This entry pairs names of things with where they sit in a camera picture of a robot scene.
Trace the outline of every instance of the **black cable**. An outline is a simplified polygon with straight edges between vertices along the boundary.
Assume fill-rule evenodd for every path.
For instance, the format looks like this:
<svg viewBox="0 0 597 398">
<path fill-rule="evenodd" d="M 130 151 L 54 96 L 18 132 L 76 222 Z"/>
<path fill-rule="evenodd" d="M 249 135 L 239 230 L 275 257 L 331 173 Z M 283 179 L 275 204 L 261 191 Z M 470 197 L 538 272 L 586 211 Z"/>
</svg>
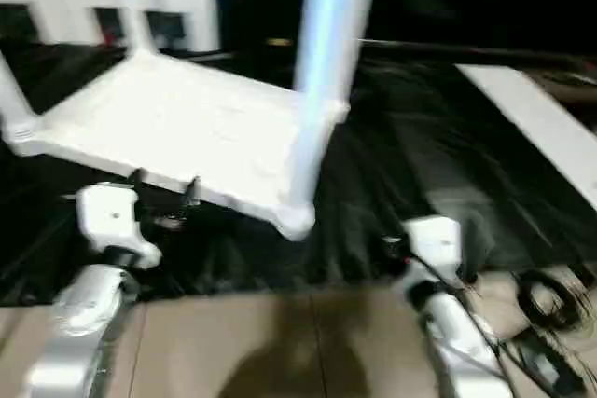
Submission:
<svg viewBox="0 0 597 398">
<path fill-rule="evenodd" d="M 529 322 L 546 330 L 567 331 L 582 320 L 576 296 L 563 284 L 539 270 L 522 272 L 515 277 L 519 291 L 519 307 Z M 533 289 L 541 285 L 559 297 L 562 302 L 556 309 L 545 312 L 533 297 Z"/>
<path fill-rule="evenodd" d="M 458 288 L 455 288 L 448 281 L 446 281 L 446 279 L 443 278 L 443 276 L 437 271 L 437 269 L 435 269 L 433 266 L 431 266 L 429 263 L 427 263 L 425 260 L 423 260 L 417 254 L 410 254 L 410 258 L 421 263 L 432 275 L 434 275 L 446 287 L 446 289 L 451 294 L 458 296 L 458 294 L 457 294 Z M 543 391 L 543 393 L 545 393 L 549 398 L 561 398 L 558 394 L 556 394 L 553 390 L 551 390 L 549 385 L 547 385 L 540 377 L 535 375 L 535 373 L 533 371 L 529 370 L 526 366 L 522 365 L 519 362 L 519 360 L 516 359 L 516 357 L 514 355 L 512 355 L 512 353 L 509 351 L 509 349 L 507 347 L 501 346 L 501 345 L 494 345 L 492 343 L 492 341 L 485 334 L 485 331 L 480 327 L 480 325 L 477 322 L 477 320 L 475 319 L 475 317 L 468 310 L 468 308 L 466 306 L 463 306 L 463 309 L 465 310 L 465 313 L 468 316 L 468 318 L 470 319 L 470 321 L 473 323 L 473 325 L 475 325 L 475 328 L 477 329 L 477 331 L 479 331 L 479 333 L 481 334 L 481 337 L 483 337 L 483 340 L 485 341 L 485 343 L 492 349 L 495 359 L 504 375 L 505 382 L 508 385 L 508 387 L 510 388 L 510 390 L 512 391 L 512 395 L 514 396 L 514 398 L 520 398 L 520 396 L 519 396 L 516 388 L 514 387 L 514 382 L 512 381 L 512 377 L 509 374 L 509 372 L 507 371 L 506 366 L 504 365 L 504 361 L 502 360 L 502 358 L 500 356 L 500 348 L 504 349 L 504 352 L 506 353 L 508 358 L 510 358 L 510 360 L 521 370 L 521 372 L 524 373 L 532 382 L 534 382 L 535 385 L 539 389 L 541 389 L 541 391 Z"/>
</svg>

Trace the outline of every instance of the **black fabric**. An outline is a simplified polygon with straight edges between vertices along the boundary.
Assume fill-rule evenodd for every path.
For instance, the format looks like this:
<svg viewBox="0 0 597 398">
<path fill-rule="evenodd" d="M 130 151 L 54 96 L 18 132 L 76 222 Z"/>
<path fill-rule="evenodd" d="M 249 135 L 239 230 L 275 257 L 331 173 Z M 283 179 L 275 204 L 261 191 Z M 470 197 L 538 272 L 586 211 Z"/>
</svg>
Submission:
<svg viewBox="0 0 597 398">
<path fill-rule="evenodd" d="M 0 47 L 40 112 L 121 57 L 104 48 Z M 201 63 L 288 87 L 292 59 L 262 49 Z M 364 59 L 351 104 L 321 166 L 306 240 L 287 241 L 267 223 L 203 203 L 184 231 L 151 229 L 164 257 L 138 274 L 142 298 L 390 281 L 400 269 L 381 238 L 403 236 L 400 222 L 435 212 L 463 227 L 467 277 L 597 259 L 595 211 L 452 65 Z M 46 303 L 93 259 L 74 204 L 60 195 L 110 176 L 5 147 L 0 154 L 0 303 Z M 154 211 L 178 201 L 149 187 L 144 197 Z"/>
</svg>

